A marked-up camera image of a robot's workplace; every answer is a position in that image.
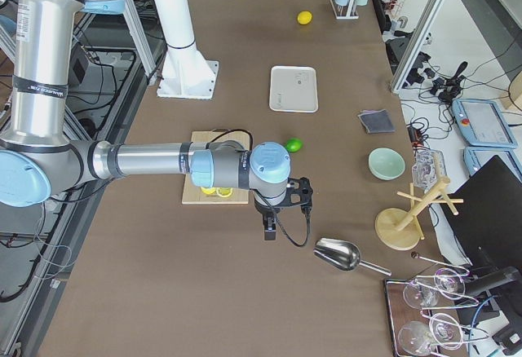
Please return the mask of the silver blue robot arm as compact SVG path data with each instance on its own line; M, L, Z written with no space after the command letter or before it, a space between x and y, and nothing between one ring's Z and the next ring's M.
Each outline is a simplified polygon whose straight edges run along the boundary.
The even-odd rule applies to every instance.
M199 187L251 190L266 240L282 229L282 209L298 206L309 215L310 183L290 177L290 155L279 143L124 145L66 138L74 17L124 8L125 0L18 0L11 123L1 134L2 203L31 206L80 183L133 174L187 174Z

